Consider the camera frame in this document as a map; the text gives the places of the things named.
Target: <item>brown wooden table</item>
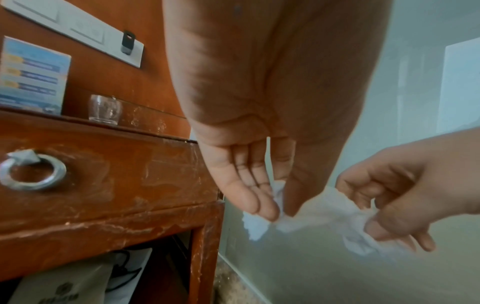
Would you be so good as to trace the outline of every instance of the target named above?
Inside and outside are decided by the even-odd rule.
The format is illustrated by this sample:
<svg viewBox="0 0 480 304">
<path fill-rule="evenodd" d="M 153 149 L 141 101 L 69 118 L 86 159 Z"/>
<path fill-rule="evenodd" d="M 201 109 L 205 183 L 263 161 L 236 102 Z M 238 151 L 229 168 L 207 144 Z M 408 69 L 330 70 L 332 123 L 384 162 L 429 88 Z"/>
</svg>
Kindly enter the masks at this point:
<svg viewBox="0 0 480 304">
<path fill-rule="evenodd" d="M 0 162 L 24 149 L 57 158 L 66 175 L 47 190 L 0 185 L 0 281 L 192 230 L 188 303 L 210 302 L 224 204 L 195 142 L 1 109 Z M 51 173 L 11 170 L 30 182 Z"/>
</svg>

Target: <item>logo on bag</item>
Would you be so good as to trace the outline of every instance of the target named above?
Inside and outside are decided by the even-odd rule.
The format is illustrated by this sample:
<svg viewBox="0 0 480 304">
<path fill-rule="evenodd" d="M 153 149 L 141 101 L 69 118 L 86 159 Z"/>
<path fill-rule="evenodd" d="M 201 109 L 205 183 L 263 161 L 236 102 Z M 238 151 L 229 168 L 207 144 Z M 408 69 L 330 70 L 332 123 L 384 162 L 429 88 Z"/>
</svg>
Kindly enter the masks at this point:
<svg viewBox="0 0 480 304">
<path fill-rule="evenodd" d="M 63 283 L 62 285 L 57 287 L 57 289 L 55 291 L 55 294 L 56 295 L 66 295 L 67 293 L 69 293 L 72 290 L 73 286 L 74 285 L 70 282 Z"/>
<path fill-rule="evenodd" d="M 79 298 L 78 293 L 68 294 L 74 285 L 70 282 L 63 283 L 62 285 L 58 286 L 55 294 L 57 296 L 43 298 L 38 302 L 38 304 L 54 304 L 54 303 L 67 303 L 70 301 L 75 301 Z"/>
</svg>

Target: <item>hand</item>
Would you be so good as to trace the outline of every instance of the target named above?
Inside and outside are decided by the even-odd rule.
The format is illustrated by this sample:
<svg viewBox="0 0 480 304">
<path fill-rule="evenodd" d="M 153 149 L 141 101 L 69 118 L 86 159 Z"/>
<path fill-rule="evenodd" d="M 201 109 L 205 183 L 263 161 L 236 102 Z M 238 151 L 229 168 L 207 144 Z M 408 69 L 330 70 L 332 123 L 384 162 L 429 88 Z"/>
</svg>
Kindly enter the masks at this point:
<svg viewBox="0 0 480 304">
<path fill-rule="evenodd" d="M 429 225 L 480 212 L 480 128 L 387 148 L 340 174 L 336 188 L 380 212 L 365 226 L 377 240 L 411 234 L 435 249 Z"/>
<path fill-rule="evenodd" d="M 322 192 L 360 114 L 389 10 L 386 0 L 164 0 L 175 91 L 235 206 L 279 216 L 267 137 L 285 212 Z"/>
</svg>

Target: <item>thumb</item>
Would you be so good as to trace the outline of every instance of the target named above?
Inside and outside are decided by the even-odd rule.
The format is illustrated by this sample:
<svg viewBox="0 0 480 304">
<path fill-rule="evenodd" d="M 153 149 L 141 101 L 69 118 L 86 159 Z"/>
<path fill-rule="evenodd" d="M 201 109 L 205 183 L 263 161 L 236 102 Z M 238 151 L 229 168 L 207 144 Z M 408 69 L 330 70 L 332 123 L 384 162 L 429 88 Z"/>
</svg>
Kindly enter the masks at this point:
<svg viewBox="0 0 480 304">
<path fill-rule="evenodd" d="M 452 210 L 440 198 L 417 184 L 382 208 L 365 225 L 365 232 L 376 240 L 387 240 L 416 233 L 447 217 Z"/>
<path fill-rule="evenodd" d="M 343 142 L 297 142 L 293 165 L 283 190 L 283 210 L 294 216 L 307 200 L 320 194 L 342 151 Z"/>
</svg>

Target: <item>silver ring handle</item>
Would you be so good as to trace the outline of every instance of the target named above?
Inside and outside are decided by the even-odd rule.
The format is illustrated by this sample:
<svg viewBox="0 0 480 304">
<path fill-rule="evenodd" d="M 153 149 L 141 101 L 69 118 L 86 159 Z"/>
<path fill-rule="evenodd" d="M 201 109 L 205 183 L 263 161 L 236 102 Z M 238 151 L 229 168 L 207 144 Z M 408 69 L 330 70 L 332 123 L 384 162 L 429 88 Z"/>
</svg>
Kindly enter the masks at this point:
<svg viewBox="0 0 480 304">
<path fill-rule="evenodd" d="M 21 150 L 7 154 L 8 159 L 0 164 L 0 184 L 12 190 L 35 191 L 50 188 L 60 182 L 67 173 L 65 164 L 53 156 L 36 154 L 34 150 Z M 48 162 L 53 167 L 53 173 L 36 183 L 26 183 L 14 180 L 10 176 L 10 170 L 14 166 L 32 165 L 40 162 Z"/>
</svg>

